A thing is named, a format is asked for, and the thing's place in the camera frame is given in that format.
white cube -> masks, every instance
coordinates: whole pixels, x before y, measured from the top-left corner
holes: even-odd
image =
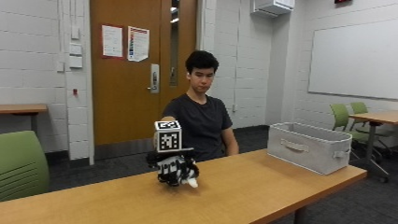
[[[181,148],[181,126],[173,121],[156,121],[156,137],[157,137],[157,151],[176,152],[183,151]]]

young man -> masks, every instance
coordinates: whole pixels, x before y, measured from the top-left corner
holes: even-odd
[[[212,53],[196,50],[187,59],[188,92],[176,98],[163,111],[161,121],[177,120],[183,132],[183,147],[193,147],[187,152],[196,161],[239,154],[239,145],[224,102],[208,96],[219,61]]]

storage bin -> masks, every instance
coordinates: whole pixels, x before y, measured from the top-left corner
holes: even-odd
[[[269,131],[269,155],[322,175],[349,165],[349,133],[301,123],[277,123]]]

wall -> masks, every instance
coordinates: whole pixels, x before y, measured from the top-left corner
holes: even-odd
[[[305,0],[296,0],[295,11],[275,18],[265,113],[268,125],[295,121],[295,86],[300,61],[305,2]]]
[[[362,101],[368,104],[370,112],[392,109],[398,110],[398,100],[308,93],[314,30],[396,19],[398,19],[398,0],[354,0],[344,5],[336,5],[330,0],[306,1],[306,25],[301,38],[303,49],[300,52],[297,84],[295,88],[295,120],[297,122],[330,128],[333,126],[330,104],[334,103],[349,105],[350,102]],[[344,80],[336,80],[336,83],[332,83],[332,85],[337,85],[340,81]],[[388,125],[384,125],[382,128],[394,129],[393,126]],[[388,140],[390,145],[397,145],[397,139],[390,138],[385,140]]]
[[[48,105],[39,139],[46,152],[70,150],[72,159],[90,156],[92,142],[88,22],[88,0],[0,2],[0,104]],[[84,69],[70,68],[70,43],[83,45]],[[0,115],[0,123],[0,133],[30,129],[28,117]]]
[[[39,115],[47,152],[68,150],[67,77],[55,66],[62,48],[58,11],[58,1],[0,2],[0,104],[48,104],[48,113]],[[0,133],[30,130],[30,117],[0,115],[0,123]]]
[[[205,29],[220,62],[212,95],[224,101],[235,128],[265,124],[273,20],[251,16],[249,6],[217,0],[215,27]]]

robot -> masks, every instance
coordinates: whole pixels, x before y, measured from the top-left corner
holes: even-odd
[[[200,168],[193,158],[184,156],[192,147],[181,148],[181,126],[177,120],[156,121],[156,151],[147,155],[149,167],[159,168],[159,180],[172,187],[189,184],[199,187]]]

